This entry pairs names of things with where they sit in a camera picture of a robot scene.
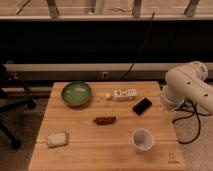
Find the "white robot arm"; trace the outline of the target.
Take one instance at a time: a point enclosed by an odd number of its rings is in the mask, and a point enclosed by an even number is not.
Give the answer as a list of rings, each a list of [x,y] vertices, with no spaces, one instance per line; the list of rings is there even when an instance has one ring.
[[[205,83],[207,76],[208,68],[200,61],[168,70],[165,74],[166,85],[160,95],[164,107],[167,110],[178,109],[185,99],[189,99],[213,114],[213,87]]]

